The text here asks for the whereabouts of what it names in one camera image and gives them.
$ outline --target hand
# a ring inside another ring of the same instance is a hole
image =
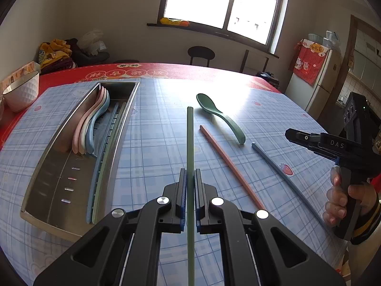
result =
[[[347,195],[340,187],[341,177],[339,167],[333,167],[331,169],[331,183],[333,187],[327,191],[328,202],[325,204],[323,219],[327,225],[336,226],[339,221],[346,216],[346,204],[348,202]],[[348,195],[353,199],[361,201],[360,216],[368,213],[377,200],[375,188],[369,183],[350,185],[348,187]]]

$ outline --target white wall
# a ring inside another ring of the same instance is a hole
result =
[[[68,0],[17,0],[0,25],[0,78],[34,59],[39,45],[65,38]]]
[[[314,27],[318,1],[289,0],[275,52],[280,59],[271,58],[267,67],[281,81],[282,90],[291,77],[287,69],[295,44]],[[216,58],[210,62],[211,67],[239,71],[245,50],[255,51],[217,36],[176,28],[147,27],[148,22],[156,22],[159,4],[160,0],[71,0],[70,37],[78,38],[93,28],[102,29],[111,62],[137,59],[188,64],[188,48],[201,45],[216,53]]]
[[[381,31],[380,23],[375,22],[373,16],[364,16],[363,14],[359,14],[329,1],[326,1],[321,5],[321,8],[316,15],[315,33],[325,37],[327,30],[335,31],[340,38],[340,51],[342,56],[344,56],[347,48],[351,14]]]

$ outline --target kitchen cabinet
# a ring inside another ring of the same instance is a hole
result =
[[[373,84],[376,79],[376,75],[378,74],[378,66],[376,66],[373,62],[371,62],[369,59],[365,62],[365,68],[364,72],[361,77],[361,81],[367,85],[370,89],[373,88]]]
[[[357,78],[361,78],[362,72],[364,71],[364,68],[365,68],[366,57],[364,55],[361,55],[358,51],[354,52],[354,57],[355,57],[355,66],[353,68],[352,73]]]
[[[381,69],[378,69],[376,74],[375,83],[373,85],[373,92],[377,94],[381,98]]]

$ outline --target red tablecloth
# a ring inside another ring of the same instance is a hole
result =
[[[40,76],[39,96],[49,87],[118,78],[178,78],[216,82],[216,85],[243,85],[280,93],[264,79],[214,68],[182,64],[102,64]],[[0,149],[26,110],[13,113],[7,107],[0,122]]]

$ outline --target window frame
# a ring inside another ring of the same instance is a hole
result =
[[[214,26],[209,26],[206,24],[200,24],[197,22],[190,22],[190,25],[188,27],[168,26],[168,25],[161,24],[160,19],[164,17],[164,11],[165,11],[165,7],[167,4],[167,0],[160,0],[159,12],[158,12],[158,16],[157,16],[157,23],[147,24],[147,26],[174,27],[174,28],[180,28],[180,29],[184,29],[184,30],[191,30],[191,31],[197,31],[197,32],[201,32],[201,33],[211,34],[211,35],[219,36],[222,38],[226,38],[228,40],[239,42],[239,43],[248,45],[250,47],[253,47],[255,49],[258,49],[260,51],[269,53],[270,46],[271,46],[271,43],[274,39],[275,30],[276,30],[277,23],[279,20],[279,14],[281,11],[282,2],[283,2],[283,0],[277,0],[277,4],[275,6],[275,11],[274,11],[274,16],[272,18],[270,32],[269,32],[269,35],[267,37],[266,44],[262,44],[260,42],[255,41],[255,40],[252,40],[251,38],[248,38],[248,37],[245,37],[245,36],[240,35],[238,33],[229,31],[227,29],[228,24],[229,24],[229,19],[231,16],[231,12],[232,12],[232,8],[233,8],[234,0],[229,0],[229,4],[228,4],[227,10],[226,10],[226,15],[225,15],[225,21],[224,21],[224,25],[223,25],[222,29],[216,28]]]

